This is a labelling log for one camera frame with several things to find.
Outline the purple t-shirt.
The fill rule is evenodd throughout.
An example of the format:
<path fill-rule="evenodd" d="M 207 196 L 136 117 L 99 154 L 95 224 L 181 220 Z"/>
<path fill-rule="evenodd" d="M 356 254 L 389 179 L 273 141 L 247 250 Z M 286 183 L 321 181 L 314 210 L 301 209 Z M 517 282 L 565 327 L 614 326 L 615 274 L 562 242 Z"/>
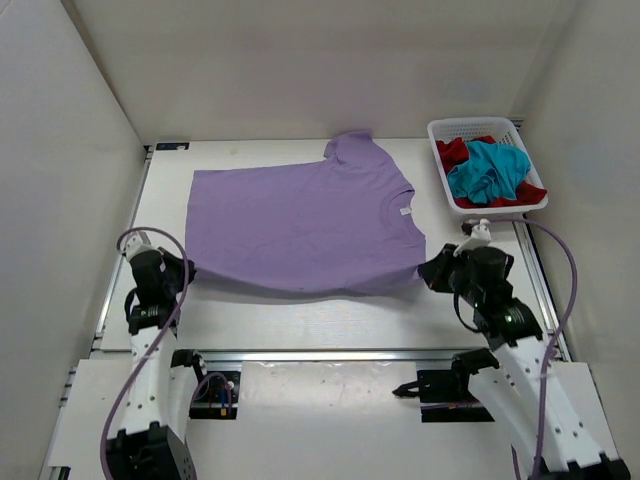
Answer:
<path fill-rule="evenodd" d="M 368 131 L 322 160 L 197 170 L 185 249 L 200 274 L 294 294 L 382 294 L 417 280 L 426 238 L 415 189 Z"/>

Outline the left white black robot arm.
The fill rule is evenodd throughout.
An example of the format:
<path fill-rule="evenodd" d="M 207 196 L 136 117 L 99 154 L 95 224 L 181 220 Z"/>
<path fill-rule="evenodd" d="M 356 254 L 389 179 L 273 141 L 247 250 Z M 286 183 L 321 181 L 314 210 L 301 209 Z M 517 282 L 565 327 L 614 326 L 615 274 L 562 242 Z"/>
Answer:
<path fill-rule="evenodd" d="M 132 366 L 101 434 L 101 467 L 108 479 L 193 479 L 186 426 L 210 377 L 196 351 L 178 348 L 177 329 L 195 269 L 149 246 L 125 257 L 135 281 L 125 303 Z"/>

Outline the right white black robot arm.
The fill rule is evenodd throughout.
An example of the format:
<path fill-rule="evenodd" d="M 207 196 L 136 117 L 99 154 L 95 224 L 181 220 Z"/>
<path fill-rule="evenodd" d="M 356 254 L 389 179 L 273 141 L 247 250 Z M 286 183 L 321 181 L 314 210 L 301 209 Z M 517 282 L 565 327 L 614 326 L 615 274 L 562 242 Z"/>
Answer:
<path fill-rule="evenodd" d="M 528 479 L 630 478 L 624 460 L 606 453 L 571 403 L 537 319 L 513 293 L 513 261 L 494 247 L 447 244 L 419 266 L 430 290 L 472 308 L 469 329 L 487 345 L 456 354 L 449 370 L 423 373 L 394 396 L 435 393 L 424 403 L 431 411 L 485 409 L 505 431 L 514 463 Z"/>

